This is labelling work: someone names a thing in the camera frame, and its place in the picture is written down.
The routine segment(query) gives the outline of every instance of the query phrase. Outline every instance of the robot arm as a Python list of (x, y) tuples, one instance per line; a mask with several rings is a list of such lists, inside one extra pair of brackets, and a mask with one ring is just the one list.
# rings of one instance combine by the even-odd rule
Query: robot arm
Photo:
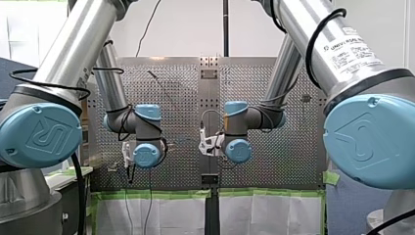
[[(81, 141), (78, 99), (82, 94), (74, 89), (86, 87), (97, 58), (99, 67), (115, 66), (114, 48), (106, 39), (131, 2), (76, 3), (33, 79), (45, 85), (18, 85), (0, 113), (0, 163), (18, 168), (48, 167), (75, 152)], [(105, 124), (114, 132), (136, 133), (135, 162), (151, 167), (163, 148), (160, 108), (139, 105), (129, 109), (119, 74), (98, 70), (96, 75), (108, 112)]]
[[(98, 61), (98, 68), (116, 68), (115, 49), (112, 43), (106, 43)], [(156, 166), (167, 150), (166, 141), (161, 137), (161, 109), (158, 105), (144, 104), (132, 108), (125, 97), (121, 77), (113, 70), (96, 70), (100, 93), (102, 94), (106, 116), (103, 125), (108, 131), (135, 134), (136, 140), (129, 141), (131, 150), (130, 165), (142, 168)]]
[[(252, 147), (248, 142), (249, 129), (274, 129), (284, 125), (286, 96), (296, 85), (301, 66), (301, 55), (293, 40), (286, 35), (260, 104), (251, 107), (245, 101), (230, 101), (225, 104), (225, 130), (218, 135), (220, 138), (217, 146), (220, 149), (216, 150), (215, 156), (224, 153), (230, 161), (244, 163), (252, 157)], [(204, 139), (205, 133), (201, 129), (199, 149), (204, 155), (213, 156), (203, 148), (208, 146)]]
[[(252, 151), (247, 130), (276, 127), (283, 122), (281, 112), (271, 116), (273, 113), (259, 109), (268, 108), (270, 98), (289, 90), (287, 86), (300, 66), (300, 55), (310, 78), (328, 97), (323, 139), (334, 163), (350, 177), (372, 187), (414, 188), (414, 75), (384, 65), (338, 14), (346, 11), (335, 10), (328, 0), (258, 2), (266, 12), (273, 8), (288, 33), (275, 68), (278, 72), (265, 96), (269, 101), (256, 109), (241, 101), (225, 105), (221, 146), (225, 155), (234, 162), (238, 158), (247, 160)], [(259, 117), (265, 124), (258, 124)], [(266, 123), (271, 119), (274, 124)]]

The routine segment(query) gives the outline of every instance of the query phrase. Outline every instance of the blue joint cap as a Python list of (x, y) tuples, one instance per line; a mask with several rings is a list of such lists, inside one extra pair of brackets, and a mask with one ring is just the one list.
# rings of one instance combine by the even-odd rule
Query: blue joint cap
[(160, 159), (160, 150), (152, 144), (140, 144), (133, 152), (134, 162), (141, 168), (151, 168)]
[(242, 164), (248, 161), (253, 153), (250, 142), (244, 139), (236, 139), (231, 141), (225, 150), (226, 157), (234, 163)]
[(108, 115), (104, 115), (104, 120), (103, 120), (103, 126), (110, 132), (114, 132), (113, 130), (110, 129), (110, 126), (108, 125)]
[(229, 117), (238, 115), (248, 109), (246, 101), (228, 101), (225, 103), (225, 114)]
[(67, 107), (28, 105), (0, 124), (0, 160), (21, 168), (49, 167), (69, 158), (81, 140), (79, 118)]
[(153, 121), (161, 120), (161, 110), (158, 105), (136, 105), (134, 112), (140, 118)]
[(342, 101), (326, 118), (324, 145), (354, 180), (375, 188), (415, 188), (415, 103), (379, 94)]

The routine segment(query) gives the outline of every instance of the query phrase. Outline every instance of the pegboard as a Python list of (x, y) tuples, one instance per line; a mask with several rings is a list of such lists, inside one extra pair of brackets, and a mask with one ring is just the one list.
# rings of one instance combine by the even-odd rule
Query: pegboard
[[(259, 104), (274, 60), (221, 58), (219, 64), (220, 111), (227, 101), (246, 100), (250, 105)], [(322, 94), (302, 69), (296, 87), (288, 95), (284, 126), (271, 133), (250, 130), (252, 159), (236, 166), (219, 160), (219, 165), (223, 165), (219, 168), (220, 186), (321, 188), (325, 163), (321, 139), (323, 103)]]
[[(152, 187), (164, 190), (200, 189), (199, 130), (195, 128), (199, 126), (198, 59), (124, 59), (118, 64), (125, 70), (122, 82), (129, 103), (161, 106), (162, 136), (170, 147), (163, 164), (152, 169)], [(126, 183), (122, 144), (117, 141), (117, 134), (110, 133), (101, 124), (105, 109), (97, 87), (91, 98), (94, 105), (88, 111), (93, 130), (90, 129), (89, 135), (93, 135), (91, 137), (96, 141), (91, 145), (98, 147), (90, 150), (94, 158), (92, 163), (96, 165), (92, 190), (148, 188), (149, 171), (146, 169), (136, 168), (133, 184)], [(127, 140), (134, 138), (135, 135), (131, 135)]]
[[(118, 63), (125, 69), (122, 81), (128, 101), (133, 105), (160, 105), (163, 136), (173, 144), (165, 162), (152, 170), (152, 187), (183, 190), (200, 189), (201, 173), (208, 168), (204, 159), (207, 157), (201, 157), (198, 149), (203, 111), (200, 106), (207, 104), (205, 98), (217, 101), (217, 107), (209, 105), (220, 112), (226, 101), (247, 100), (251, 105), (257, 104), (265, 93), (275, 59), (219, 58), (213, 65), (218, 78), (211, 82), (201, 80), (201, 71), (207, 67), (201, 64), (200, 58), (124, 58)], [(149, 174), (143, 169), (136, 169), (132, 185), (126, 183), (121, 143), (117, 141), (117, 134), (102, 126), (105, 115), (102, 98), (97, 86), (94, 83), (90, 86), (94, 87), (88, 100), (90, 163), (95, 166), (92, 190), (148, 188)], [(204, 90), (209, 90), (208, 97), (201, 96)], [(311, 97), (308, 103), (302, 101), (304, 95)], [(319, 150), (322, 145), (318, 135), (322, 124), (320, 99), (319, 92), (302, 71), (288, 99), (284, 127), (270, 134), (250, 131), (254, 157), (249, 162), (233, 169), (209, 168), (213, 173), (220, 172), (220, 186), (317, 189), (325, 163), (324, 152)], [(209, 127), (219, 125), (213, 122)]]

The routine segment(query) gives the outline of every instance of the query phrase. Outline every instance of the label sticker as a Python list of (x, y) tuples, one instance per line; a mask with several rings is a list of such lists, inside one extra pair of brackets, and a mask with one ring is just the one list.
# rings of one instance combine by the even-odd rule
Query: label sticker
[(360, 36), (348, 35), (323, 47), (324, 56), (340, 74), (350, 74), (363, 67), (382, 65)]
[(354, 29), (352, 27), (344, 27), (343, 32), (347, 35), (357, 35), (356, 29)]

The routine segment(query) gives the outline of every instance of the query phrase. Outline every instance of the white wall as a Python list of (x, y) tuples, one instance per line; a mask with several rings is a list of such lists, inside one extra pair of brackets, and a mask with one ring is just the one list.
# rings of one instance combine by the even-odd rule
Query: white wall
[[(120, 57), (133, 57), (157, 0), (133, 3), (111, 36)], [(275, 57), (283, 40), (262, 7), (230, 0), (230, 56)], [(161, 0), (139, 56), (223, 55), (222, 0)]]
[(407, 25), (410, 13), (415, 14), (415, 8), (412, 12), (407, 8), (410, 1), (336, 0), (335, 3), (347, 9), (347, 21), (386, 65), (409, 67)]
[(39, 67), (66, 19), (65, 2), (0, 1), (0, 57)]

